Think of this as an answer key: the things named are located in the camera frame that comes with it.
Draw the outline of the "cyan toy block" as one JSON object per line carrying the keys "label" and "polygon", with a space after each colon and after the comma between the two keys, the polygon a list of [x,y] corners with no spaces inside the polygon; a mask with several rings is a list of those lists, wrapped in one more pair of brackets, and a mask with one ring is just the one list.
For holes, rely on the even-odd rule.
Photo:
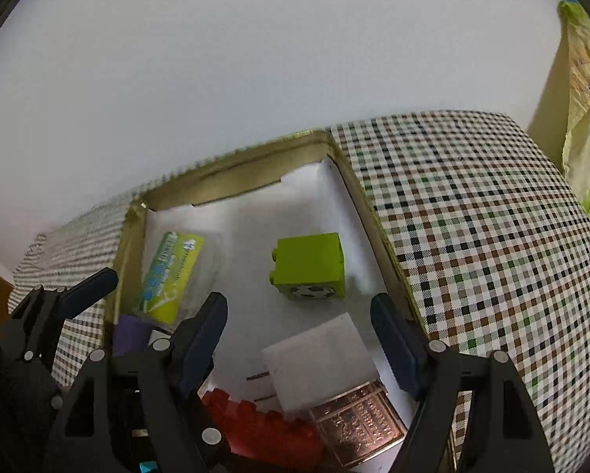
{"label": "cyan toy block", "polygon": [[141,473],[158,473],[160,469],[156,461],[145,461],[139,464]]}

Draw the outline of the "purple cube block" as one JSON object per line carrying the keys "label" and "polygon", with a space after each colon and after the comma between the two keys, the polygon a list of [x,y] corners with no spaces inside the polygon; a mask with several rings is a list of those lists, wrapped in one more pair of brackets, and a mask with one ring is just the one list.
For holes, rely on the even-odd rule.
{"label": "purple cube block", "polygon": [[121,314],[113,330],[112,355],[121,357],[148,347],[153,327],[137,316]]}

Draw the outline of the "green card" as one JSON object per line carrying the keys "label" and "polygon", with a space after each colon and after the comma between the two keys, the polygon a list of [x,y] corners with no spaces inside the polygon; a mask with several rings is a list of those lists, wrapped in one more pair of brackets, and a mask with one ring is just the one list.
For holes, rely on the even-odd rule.
{"label": "green card", "polygon": [[138,305],[141,313],[167,326],[178,320],[204,243],[205,238],[195,234],[163,234],[142,283]]}

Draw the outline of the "red toy brick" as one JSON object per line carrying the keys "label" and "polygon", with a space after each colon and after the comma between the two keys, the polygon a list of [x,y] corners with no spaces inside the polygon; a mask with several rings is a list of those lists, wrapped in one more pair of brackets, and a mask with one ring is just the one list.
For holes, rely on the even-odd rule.
{"label": "red toy brick", "polygon": [[305,472],[322,459],[325,444],[311,421],[286,420],[282,413],[260,411],[248,400],[233,402],[220,389],[205,392],[202,402],[235,455]]}

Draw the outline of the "lime green toy block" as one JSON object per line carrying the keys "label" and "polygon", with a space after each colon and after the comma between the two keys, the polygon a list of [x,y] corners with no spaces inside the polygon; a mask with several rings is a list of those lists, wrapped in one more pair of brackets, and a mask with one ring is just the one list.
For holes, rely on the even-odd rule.
{"label": "lime green toy block", "polygon": [[271,252],[269,283],[298,300],[345,296],[345,260],[338,233],[280,238]]}

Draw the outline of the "copper embossed plate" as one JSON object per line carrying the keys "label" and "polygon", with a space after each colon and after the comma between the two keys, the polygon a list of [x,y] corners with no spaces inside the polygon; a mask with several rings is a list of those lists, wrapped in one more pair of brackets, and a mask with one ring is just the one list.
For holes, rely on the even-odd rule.
{"label": "copper embossed plate", "polygon": [[334,463],[356,467],[400,444],[407,428],[374,380],[309,409]]}

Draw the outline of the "checkered tablecloth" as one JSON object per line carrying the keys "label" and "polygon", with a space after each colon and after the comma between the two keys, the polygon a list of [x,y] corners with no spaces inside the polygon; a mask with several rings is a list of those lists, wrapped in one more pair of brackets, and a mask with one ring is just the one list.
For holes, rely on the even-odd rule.
{"label": "checkered tablecloth", "polygon": [[[346,149],[427,334],[475,356],[508,351],[555,468],[579,470],[590,458],[590,219],[551,161],[502,113],[408,113],[307,131]],[[220,157],[37,236],[10,304],[34,286],[115,267],[130,203]]]}

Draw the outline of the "white foam block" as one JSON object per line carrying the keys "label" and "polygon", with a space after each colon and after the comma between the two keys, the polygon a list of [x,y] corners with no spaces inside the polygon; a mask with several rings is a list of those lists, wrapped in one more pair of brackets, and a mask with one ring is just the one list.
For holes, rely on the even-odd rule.
{"label": "white foam block", "polygon": [[262,350],[279,404],[298,415],[378,378],[378,370],[349,314]]}

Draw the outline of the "gold tin box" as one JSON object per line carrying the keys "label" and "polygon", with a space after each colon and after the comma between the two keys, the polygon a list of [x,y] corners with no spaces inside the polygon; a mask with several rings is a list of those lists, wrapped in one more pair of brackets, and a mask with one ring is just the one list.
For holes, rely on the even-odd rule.
{"label": "gold tin box", "polygon": [[[328,132],[307,131],[192,168],[155,188],[142,191],[130,203],[115,257],[115,270],[120,282],[115,293],[106,302],[106,334],[112,335],[119,316],[133,312],[139,301],[145,274],[145,269],[141,267],[141,256],[145,249],[148,211],[168,210],[184,205],[200,206],[237,197],[272,185],[289,172],[325,158],[330,159],[337,167],[364,226],[377,265],[382,271],[386,286],[383,292],[400,306],[402,312],[409,313],[412,309],[412,296],[404,274],[382,223],[375,214],[373,203],[367,198],[364,185],[349,161],[346,149],[339,146]],[[214,236],[211,237],[215,240],[216,258],[206,272],[214,284],[217,241]]]}

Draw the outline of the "white paper liner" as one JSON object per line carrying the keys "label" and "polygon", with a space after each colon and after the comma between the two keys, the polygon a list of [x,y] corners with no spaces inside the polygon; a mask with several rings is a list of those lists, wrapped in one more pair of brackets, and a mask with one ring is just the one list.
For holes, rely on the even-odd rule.
{"label": "white paper liner", "polygon": [[[404,422],[416,405],[397,385],[370,319],[374,295],[386,288],[353,201],[334,163],[325,158],[282,176],[272,185],[200,206],[147,213],[141,267],[147,269],[168,231],[214,236],[213,288],[228,300],[228,322],[215,352],[213,387],[263,410],[280,407],[266,376],[264,348],[343,313],[351,315]],[[342,299],[296,301],[271,285],[271,252],[283,237],[336,232],[345,258]]]}

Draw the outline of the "green yellow hanging cloth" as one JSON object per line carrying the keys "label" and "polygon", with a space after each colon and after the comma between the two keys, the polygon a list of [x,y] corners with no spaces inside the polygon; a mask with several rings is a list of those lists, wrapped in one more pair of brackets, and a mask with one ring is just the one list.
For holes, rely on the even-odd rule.
{"label": "green yellow hanging cloth", "polygon": [[563,174],[590,217],[590,16],[558,4],[561,39],[528,134]]}

